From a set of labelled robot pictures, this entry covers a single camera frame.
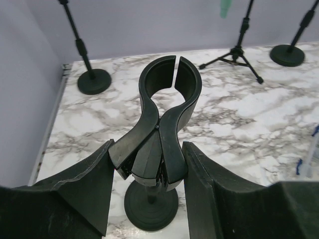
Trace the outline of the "black round-base stand right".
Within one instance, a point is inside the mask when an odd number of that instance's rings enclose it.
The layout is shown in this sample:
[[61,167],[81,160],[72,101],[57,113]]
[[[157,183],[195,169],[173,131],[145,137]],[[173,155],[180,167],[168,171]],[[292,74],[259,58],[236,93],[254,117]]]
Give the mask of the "black round-base stand right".
[[305,60],[304,52],[296,47],[296,43],[303,34],[304,30],[309,26],[315,15],[315,10],[319,0],[316,0],[312,8],[305,14],[300,23],[299,30],[294,36],[290,45],[277,45],[270,51],[270,58],[277,64],[286,67],[297,67],[303,64]]

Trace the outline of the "black clip microphone stand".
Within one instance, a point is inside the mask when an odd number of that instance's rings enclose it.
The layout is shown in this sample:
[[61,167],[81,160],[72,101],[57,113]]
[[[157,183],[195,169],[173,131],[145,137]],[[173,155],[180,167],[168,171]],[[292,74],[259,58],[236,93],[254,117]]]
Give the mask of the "black clip microphone stand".
[[[152,96],[170,87],[184,101],[160,115]],[[129,221],[141,230],[161,230],[177,213],[176,187],[188,172],[177,134],[189,122],[201,89],[199,71],[184,57],[158,58],[140,75],[141,116],[110,147],[109,156],[123,179],[134,178],[126,190],[124,208]]]

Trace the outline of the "green microphone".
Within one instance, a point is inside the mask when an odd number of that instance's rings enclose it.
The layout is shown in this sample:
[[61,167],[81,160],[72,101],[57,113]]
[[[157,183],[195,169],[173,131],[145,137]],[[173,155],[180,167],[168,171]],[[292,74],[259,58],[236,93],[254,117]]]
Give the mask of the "green microphone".
[[220,1],[220,17],[226,18],[227,13],[232,5],[232,0],[221,0]]

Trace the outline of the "clear screw organizer box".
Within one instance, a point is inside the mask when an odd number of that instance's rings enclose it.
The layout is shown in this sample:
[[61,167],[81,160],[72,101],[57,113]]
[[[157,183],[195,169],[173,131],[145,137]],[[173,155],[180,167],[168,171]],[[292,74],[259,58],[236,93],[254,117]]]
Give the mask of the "clear screw organizer box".
[[319,161],[319,126],[317,125],[312,133],[312,140],[305,160],[299,159],[296,166],[296,174],[300,178],[312,175],[312,162]]

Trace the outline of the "black tripod microphone stand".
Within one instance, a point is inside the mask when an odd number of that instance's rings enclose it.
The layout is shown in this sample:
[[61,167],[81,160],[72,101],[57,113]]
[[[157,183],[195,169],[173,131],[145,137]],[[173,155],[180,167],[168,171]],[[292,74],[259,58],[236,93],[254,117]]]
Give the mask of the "black tripod microphone stand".
[[256,80],[259,84],[263,84],[264,80],[262,79],[262,77],[260,77],[257,72],[254,70],[254,68],[251,66],[251,64],[249,63],[249,61],[246,59],[246,57],[244,56],[244,51],[242,49],[242,41],[244,38],[244,35],[246,33],[246,31],[249,29],[249,22],[250,22],[250,12],[253,6],[253,2],[254,0],[250,0],[248,8],[247,8],[247,12],[246,12],[246,16],[243,18],[242,24],[241,24],[241,29],[240,29],[240,35],[237,41],[237,44],[230,49],[230,51],[210,62],[201,64],[199,66],[199,70],[203,70],[204,68],[206,68],[208,65],[217,62],[217,61],[222,61],[222,62],[226,62],[230,65],[234,65],[234,66],[244,66],[244,67],[248,67],[252,73],[255,75]]

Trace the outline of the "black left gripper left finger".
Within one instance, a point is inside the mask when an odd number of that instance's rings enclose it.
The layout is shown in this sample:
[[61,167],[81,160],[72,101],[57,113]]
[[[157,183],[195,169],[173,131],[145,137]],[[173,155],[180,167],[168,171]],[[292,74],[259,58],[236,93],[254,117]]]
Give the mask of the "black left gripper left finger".
[[114,166],[105,142],[32,186],[0,188],[2,239],[100,239],[107,233]]

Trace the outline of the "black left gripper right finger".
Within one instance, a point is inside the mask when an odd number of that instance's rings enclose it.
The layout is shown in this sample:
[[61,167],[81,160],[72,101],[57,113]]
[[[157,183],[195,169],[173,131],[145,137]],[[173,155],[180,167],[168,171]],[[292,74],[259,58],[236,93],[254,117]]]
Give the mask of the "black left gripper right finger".
[[232,173],[191,142],[184,142],[182,151],[192,239],[318,238],[318,182],[280,181],[265,187]]

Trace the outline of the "black shock-mount round-base stand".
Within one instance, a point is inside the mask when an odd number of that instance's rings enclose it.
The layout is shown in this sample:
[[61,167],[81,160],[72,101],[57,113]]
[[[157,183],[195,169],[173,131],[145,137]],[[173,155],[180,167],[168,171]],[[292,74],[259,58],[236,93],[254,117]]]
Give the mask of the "black shock-mount round-base stand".
[[72,14],[68,7],[68,0],[58,1],[64,8],[70,26],[75,36],[75,44],[79,55],[86,66],[87,71],[84,72],[77,81],[78,90],[86,95],[97,95],[107,90],[112,82],[111,75],[103,69],[93,69],[87,56],[87,49],[84,41],[80,38],[74,23]]

